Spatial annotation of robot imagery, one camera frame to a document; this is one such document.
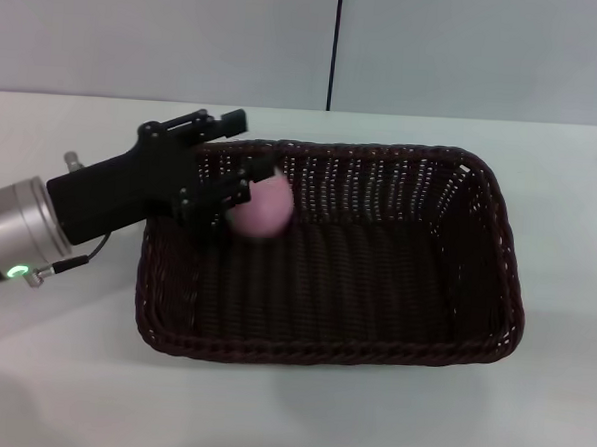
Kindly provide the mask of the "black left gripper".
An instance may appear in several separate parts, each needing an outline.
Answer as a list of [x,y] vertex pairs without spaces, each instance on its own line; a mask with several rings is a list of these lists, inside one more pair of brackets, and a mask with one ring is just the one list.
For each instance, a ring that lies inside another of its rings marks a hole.
[[214,117],[199,109],[165,122],[146,122],[125,153],[46,182],[58,224],[79,245],[153,216],[171,217],[197,239],[220,235],[226,213],[252,201],[251,185],[275,175],[275,159],[259,156],[198,183],[197,146],[247,131],[246,112]]

